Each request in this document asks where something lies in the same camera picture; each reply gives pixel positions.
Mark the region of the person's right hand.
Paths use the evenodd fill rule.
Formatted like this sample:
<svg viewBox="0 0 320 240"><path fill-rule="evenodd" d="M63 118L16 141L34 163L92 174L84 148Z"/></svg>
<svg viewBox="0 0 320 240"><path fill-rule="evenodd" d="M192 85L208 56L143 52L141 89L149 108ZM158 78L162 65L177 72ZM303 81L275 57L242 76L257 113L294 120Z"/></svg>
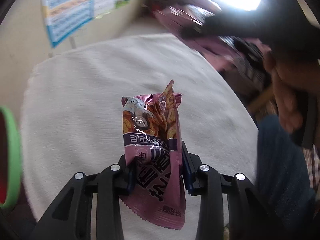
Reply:
<svg viewBox="0 0 320 240"><path fill-rule="evenodd" d="M304 69L292 62L277 62L270 51L264 54L264 67L271 75L280 124L285 131L293 133L303 123L303 117L297 108L295 90L304 87Z"/></svg>

